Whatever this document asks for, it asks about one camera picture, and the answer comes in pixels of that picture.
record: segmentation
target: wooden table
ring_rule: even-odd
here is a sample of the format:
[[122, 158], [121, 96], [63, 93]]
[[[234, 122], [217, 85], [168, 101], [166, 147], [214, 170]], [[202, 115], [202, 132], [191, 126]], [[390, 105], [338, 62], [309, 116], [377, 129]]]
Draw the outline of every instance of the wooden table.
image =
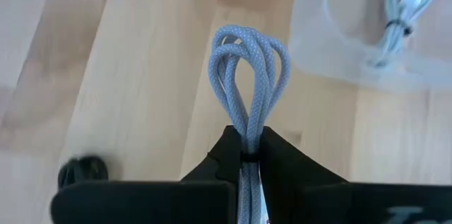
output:
[[[347, 33], [366, 27], [367, 7], [356, 1], [338, 8]], [[15, 36], [28, 47], [17, 84], [0, 85], [0, 222], [49, 223], [59, 166], [74, 155], [102, 156], [113, 179], [184, 176], [230, 124], [207, 77], [215, 31], [248, 25], [287, 42], [292, 3], [45, 0], [13, 18], [40, 14], [32, 38]], [[5, 67], [15, 73], [17, 63]], [[252, 75], [241, 62], [248, 103]], [[381, 93], [294, 67], [267, 125], [347, 179], [450, 184], [450, 99]]]

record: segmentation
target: clear plastic bag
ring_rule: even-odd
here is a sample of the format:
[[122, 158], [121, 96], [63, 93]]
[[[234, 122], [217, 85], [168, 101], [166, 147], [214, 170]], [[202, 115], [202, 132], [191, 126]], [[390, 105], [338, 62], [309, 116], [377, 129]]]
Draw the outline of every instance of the clear plastic bag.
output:
[[369, 65], [387, 20], [383, 0], [295, 0], [289, 51], [307, 73], [384, 90], [452, 88], [452, 0], [433, 0], [403, 51]]

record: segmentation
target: black rubber part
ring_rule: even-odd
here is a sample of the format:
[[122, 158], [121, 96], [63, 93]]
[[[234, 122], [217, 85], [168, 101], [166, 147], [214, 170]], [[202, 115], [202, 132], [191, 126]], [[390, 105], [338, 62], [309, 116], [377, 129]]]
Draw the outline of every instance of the black rubber part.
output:
[[72, 184], [93, 180], [108, 180], [105, 162], [96, 156], [70, 159], [58, 173], [58, 188], [63, 189]]

